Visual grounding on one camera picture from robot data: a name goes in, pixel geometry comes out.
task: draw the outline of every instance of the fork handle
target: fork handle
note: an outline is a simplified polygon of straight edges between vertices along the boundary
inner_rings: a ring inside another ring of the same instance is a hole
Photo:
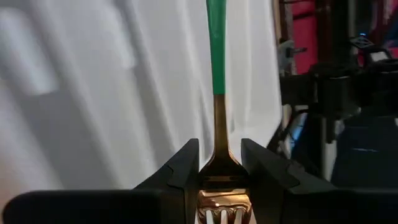
[[[215,150],[217,158],[229,157],[225,107],[226,0],[206,0],[213,77]]]
[[[225,94],[225,20],[226,0],[206,0],[210,35],[213,94]]]

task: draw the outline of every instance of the fork neck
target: fork neck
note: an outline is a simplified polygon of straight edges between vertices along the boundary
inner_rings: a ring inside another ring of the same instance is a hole
[[[214,95],[214,155],[229,157],[228,130],[226,124],[225,95]]]

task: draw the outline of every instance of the green handle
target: green handle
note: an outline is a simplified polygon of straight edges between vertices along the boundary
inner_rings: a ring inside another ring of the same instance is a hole
[[[210,35],[213,94],[225,94],[226,0],[206,0]]]

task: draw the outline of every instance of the white curtain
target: white curtain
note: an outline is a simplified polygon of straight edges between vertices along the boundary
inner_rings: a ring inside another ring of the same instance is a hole
[[[228,0],[231,149],[281,119],[271,0]],[[0,0],[0,208],[36,189],[133,188],[213,149],[205,0]]]

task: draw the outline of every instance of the gold fork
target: gold fork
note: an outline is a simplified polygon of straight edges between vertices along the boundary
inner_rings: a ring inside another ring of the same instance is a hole
[[[213,77],[215,148],[210,161],[199,172],[198,221],[206,223],[206,212],[210,211],[214,223],[221,223],[221,212],[225,210],[228,224],[232,224],[240,210],[242,223],[246,224],[252,212],[248,196],[248,173],[229,150],[226,124],[226,0],[206,0],[206,4]]]

